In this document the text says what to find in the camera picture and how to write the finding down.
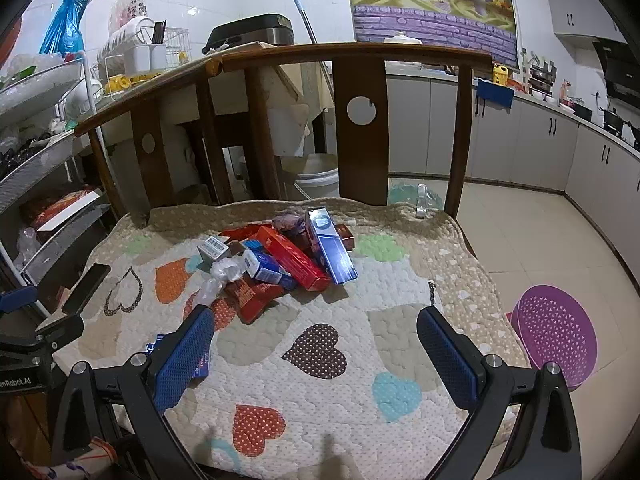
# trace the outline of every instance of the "blue cloth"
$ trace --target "blue cloth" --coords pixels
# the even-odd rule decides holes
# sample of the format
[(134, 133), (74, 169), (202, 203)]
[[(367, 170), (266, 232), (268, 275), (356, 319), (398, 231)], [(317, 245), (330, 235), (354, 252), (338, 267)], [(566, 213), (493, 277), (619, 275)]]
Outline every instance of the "blue cloth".
[(513, 88), (497, 85), (484, 79), (478, 79), (476, 95), (482, 99), (488, 99), (505, 108), (511, 108), (513, 101)]
[(44, 36), (41, 54), (59, 52), (65, 57), (69, 52), (84, 50), (80, 20), (88, 3), (89, 0), (62, 0)]

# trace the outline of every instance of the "perforated basket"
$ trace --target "perforated basket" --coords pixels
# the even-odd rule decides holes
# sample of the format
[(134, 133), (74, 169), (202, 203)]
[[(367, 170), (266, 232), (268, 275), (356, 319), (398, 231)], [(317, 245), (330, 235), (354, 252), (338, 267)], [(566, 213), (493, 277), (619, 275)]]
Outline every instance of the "perforated basket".
[(593, 372), (598, 343), (589, 316), (564, 290), (536, 285), (527, 290), (510, 317), (511, 325), (529, 354), (542, 368), (555, 361), (569, 389), (576, 389)]

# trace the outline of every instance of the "wooden chair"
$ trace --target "wooden chair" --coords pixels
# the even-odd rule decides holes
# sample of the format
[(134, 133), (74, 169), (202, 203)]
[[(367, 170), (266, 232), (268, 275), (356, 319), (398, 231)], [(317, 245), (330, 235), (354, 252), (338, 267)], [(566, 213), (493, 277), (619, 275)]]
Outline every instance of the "wooden chair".
[[(151, 89), (151, 96), (139, 92), (137, 96), (132, 95), (138, 99), (127, 99), (128, 106), (118, 102), (120, 105), (118, 114), (125, 111), (132, 113), (136, 153), (147, 194), (149, 195), (150, 187), (158, 189), (158, 182), (164, 183), (160, 186), (162, 196), (149, 197), (152, 207), (170, 204), (172, 196), (166, 192), (166, 183), (169, 183), (170, 188), (171, 181), (166, 161), (162, 161), (164, 153), (144, 155), (142, 138), (135, 133), (136, 121), (139, 121), (135, 117), (142, 117), (141, 131), (153, 130), (156, 145), (161, 145), (159, 120), (156, 121), (156, 117), (159, 117), (157, 105), (154, 107), (152, 103), (157, 99), (159, 92), (163, 91), (163, 87), (164, 91), (173, 91), (182, 86), (195, 84), (200, 119), (198, 124), (192, 127), (202, 134), (206, 159), (218, 201), (227, 203), (231, 201), (231, 193), (222, 157), (222, 147), (229, 145), (228, 142), (236, 144), (238, 142), (225, 140), (224, 131), (227, 128), (220, 127), (221, 118), (225, 116), (216, 116), (206, 79), (222, 72), (243, 70), (248, 113), (235, 119), (229, 119), (229, 116), (226, 116), (225, 122), (228, 124), (233, 120), (242, 121), (245, 126), (248, 123), (249, 133), (243, 139), (242, 145), (245, 148), (254, 196), (279, 200), (280, 184), (273, 155), (266, 100), (260, 86), (259, 69), (264, 66), (276, 67), (325, 60), (332, 62), (334, 74), (340, 196), (369, 205), (386, 205), (388, 187), (389, 134), (385, 60), (458, 67), (454, 145), (444, 207), (444, 211), (455, 219), (462, 196), (471, 135), (472, 69), (490, 72), (491, 56), (457, 48), (392, 43), (321, 43), (251, 49), (228, 54), (223, 52), (221, 55), (202, 60), (197, 70), (191, 70), (190, 76), (173, 75), (173, 79), (166, 78), (167, 83), (164, 85), (162, 82), (155, 84)], [(369, 124), (354, 124), (348, 117), (348, 103), (358, 96), (368, 98), (375, 105), (376, 115)], [(117, 196), (104, 153), (100, 149), (95, 130), (92, 130), (96, 125), (110, 120), (115, 115), (104, 114), (101, 118), (98, 117), (99, 115), (100, 112), (80, 124), (76, 128), (76, 133), (89, 132), (92, 149), (98, 159), (98, 171), (107, 194), (114, 208), (122, 208), (122, 201)], [(152, 182), (153, 185), (147, 187), (148, 182)]]

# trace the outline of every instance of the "blue gripper pad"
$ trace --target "blue gripper pad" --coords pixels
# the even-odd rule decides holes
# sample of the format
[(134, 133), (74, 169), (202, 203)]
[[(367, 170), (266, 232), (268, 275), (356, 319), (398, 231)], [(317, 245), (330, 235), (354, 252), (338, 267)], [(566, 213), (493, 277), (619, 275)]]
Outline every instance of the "blue gripper pad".
[(200, 358), (209, 350), (213, 332), (213, 312), (198, 305), (180, 328), (164, 336), (151, 352), (147, 386), (160, 413), (180, 401)]
[(457, 334), (434, 306), (420, 311), (416, 329), (455, 405), (473, 411), (485, 382), (482, 354), (468, 337)]

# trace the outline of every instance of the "metal bolt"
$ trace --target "metal bolt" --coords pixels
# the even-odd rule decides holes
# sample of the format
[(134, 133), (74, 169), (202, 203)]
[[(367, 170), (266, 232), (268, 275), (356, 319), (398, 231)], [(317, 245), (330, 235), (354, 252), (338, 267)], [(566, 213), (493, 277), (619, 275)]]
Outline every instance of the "metal bolt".
[(129, 362), (134, 366), (142, 366), (146, 363), (146, 354), (143, 354), (142, 352), (133, 354)]
[(558, 363), (555, 363), (553, 361), (549, 361), (546, 364), (546, 369), (549, 371), (550, 374), (556, 375), (560, 373), (560, 365)]
[(80, 361), (76, 364), (74, 364), (74, 367), (71, 368), (73, 370), (73, 372), (75, 374), (81, 374), (86, 370), (86, 362), (85, 361)]
[(491, 368), (499, 368), (502, 366), (502, 358), (496, 354), (489, 354), (486, 357), (486, 363), (491, 367)]

